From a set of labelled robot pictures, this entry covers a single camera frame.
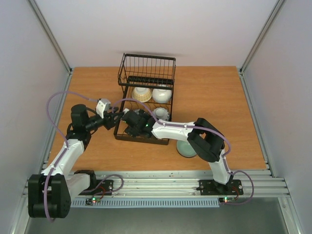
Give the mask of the blue yellow patterned bowl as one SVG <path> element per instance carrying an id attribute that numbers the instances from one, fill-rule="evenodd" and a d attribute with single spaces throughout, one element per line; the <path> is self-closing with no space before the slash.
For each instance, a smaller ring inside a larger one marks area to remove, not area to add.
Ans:
<path id="1" fill-rule="evenodd" d="M 150 88 L 135 87 L 132 91 L 132 98 L 140 102 L 148 102 L 152 98 L 152 91 Z"/>

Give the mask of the white bowl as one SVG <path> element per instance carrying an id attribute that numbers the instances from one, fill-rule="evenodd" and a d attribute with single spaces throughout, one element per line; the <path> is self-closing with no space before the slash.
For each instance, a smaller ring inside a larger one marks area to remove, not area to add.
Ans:
<path id="1" fill-rule="evenodd" d="M 172 91 L 170 89 L 154 88 L 152 91 L 152 98 L 154 101 L 160 104 L 164 104 L 170 101 L 172 97 Z"/>

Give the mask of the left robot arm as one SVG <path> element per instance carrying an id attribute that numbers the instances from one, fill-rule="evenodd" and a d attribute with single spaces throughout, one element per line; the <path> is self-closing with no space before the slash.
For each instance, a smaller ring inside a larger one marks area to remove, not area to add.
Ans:
<path id="1" fill-rule="evenodd" d="M 32 218 L 65 218 L 71 201 L 80 194 L 93 194 L 100 183 L 93 170 L 79 170 L 69 177 L 77 159 L 85 152 L 92 134 L 98 128 L 115 127 L 123 116 L 118 108 L 104 111 L 96 109 L 93 116 L 90 108 L 77 104 L 71 108 L 71 123 L 68 125 L 65 142 L 52 163 L 40 174 L 28 180 L 28 214 Z"/>

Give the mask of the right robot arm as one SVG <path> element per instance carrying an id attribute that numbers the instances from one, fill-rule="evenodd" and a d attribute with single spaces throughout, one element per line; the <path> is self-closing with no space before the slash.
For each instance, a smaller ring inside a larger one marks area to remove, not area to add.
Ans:
<path id="1" fill-rule="evenodd" d="M 132 137 L 174 139 L 187 142 L 202 160 L 208 162 L 213 172 L 212 187 L 219 195 L 226 194 L 232 186 L 231 175 L 224 161 L 224 136 L 208 121 L 178 123 L 154 119 L 144 110 L 124 109 L 122 121 L 127 124 L 125 133 Z"/>

